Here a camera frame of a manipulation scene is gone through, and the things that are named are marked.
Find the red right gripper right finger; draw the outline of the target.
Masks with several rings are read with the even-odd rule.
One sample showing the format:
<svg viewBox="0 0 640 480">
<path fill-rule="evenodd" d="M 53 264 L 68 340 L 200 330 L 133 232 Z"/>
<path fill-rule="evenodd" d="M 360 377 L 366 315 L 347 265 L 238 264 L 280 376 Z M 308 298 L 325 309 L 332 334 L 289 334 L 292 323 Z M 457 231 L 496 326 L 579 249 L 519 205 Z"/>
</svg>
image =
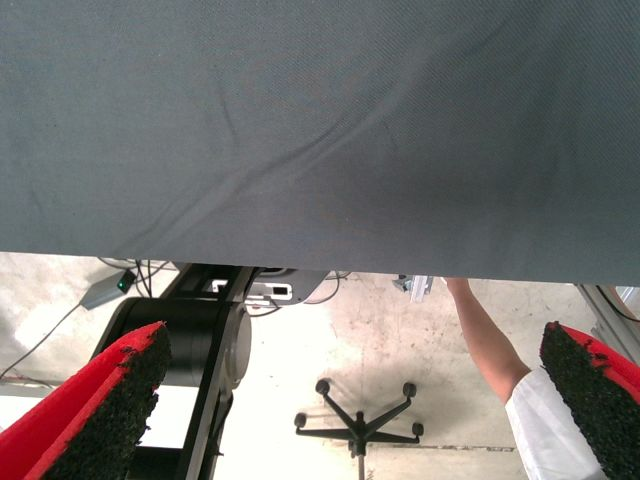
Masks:
<svg viewBox="0 0 640 480">
<path fill-rule="evenodd" d="M 604 474 L 639 477 L 639 366 L 595 337 L 545 326 L 540 358 Z"/>
</svg>

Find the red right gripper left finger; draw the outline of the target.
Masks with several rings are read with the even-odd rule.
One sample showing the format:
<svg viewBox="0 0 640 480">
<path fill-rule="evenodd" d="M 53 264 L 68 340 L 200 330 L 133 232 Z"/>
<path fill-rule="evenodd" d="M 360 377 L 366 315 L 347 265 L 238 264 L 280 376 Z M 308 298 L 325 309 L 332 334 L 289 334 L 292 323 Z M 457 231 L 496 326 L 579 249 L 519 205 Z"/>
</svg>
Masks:
<svg viewBox="0 0 640 480">
<path fill-rule="evenodd" d="M 162 322 L 116 340 L 2 432 L 2 478 L 125 478 L 170 360 Z"/>
</svg>

